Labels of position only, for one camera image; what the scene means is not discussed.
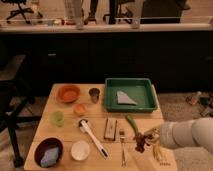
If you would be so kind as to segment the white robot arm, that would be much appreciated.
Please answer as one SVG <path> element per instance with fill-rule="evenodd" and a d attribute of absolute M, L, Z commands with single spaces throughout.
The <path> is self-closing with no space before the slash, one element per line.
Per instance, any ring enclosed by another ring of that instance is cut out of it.
<path fill-rule="evenodd" d="M 213 118 L 164 122 L 157 127 L 157 135 L 152 142 L 166 149 L 203 147 L 213 155 Z"/>

